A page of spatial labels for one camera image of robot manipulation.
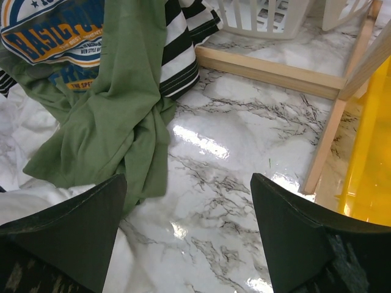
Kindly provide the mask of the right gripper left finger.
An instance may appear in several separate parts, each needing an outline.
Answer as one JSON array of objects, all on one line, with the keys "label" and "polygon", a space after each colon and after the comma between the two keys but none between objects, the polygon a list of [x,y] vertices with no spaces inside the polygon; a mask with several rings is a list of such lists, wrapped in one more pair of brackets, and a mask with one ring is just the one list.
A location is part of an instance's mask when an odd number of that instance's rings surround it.
[{"label": "right gripper left finger", "polygon": [[125,193],[115,175],[1,225],[1,292],[102,292]]}]

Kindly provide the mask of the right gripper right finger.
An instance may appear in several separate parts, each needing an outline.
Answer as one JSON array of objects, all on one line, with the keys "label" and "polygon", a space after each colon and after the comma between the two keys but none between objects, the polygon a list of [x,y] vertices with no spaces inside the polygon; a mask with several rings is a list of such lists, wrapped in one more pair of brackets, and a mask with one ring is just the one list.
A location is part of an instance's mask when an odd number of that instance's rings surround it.
[{"label": "right gripper right finger", "polygon": [[390,292],[390,227],[331,211],[259,173],[250,189],[274,292]]}]

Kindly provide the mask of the white tank top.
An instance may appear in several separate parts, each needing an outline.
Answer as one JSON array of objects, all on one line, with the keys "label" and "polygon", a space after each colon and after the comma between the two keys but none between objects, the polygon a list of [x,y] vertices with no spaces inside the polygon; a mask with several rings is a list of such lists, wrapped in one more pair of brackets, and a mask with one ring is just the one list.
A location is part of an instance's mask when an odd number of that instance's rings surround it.
[{"label": "white tank top", "polygon": [[1,291],[127,292],[125,193],[115,176],[79,195],[44,187],[1,194]]}]

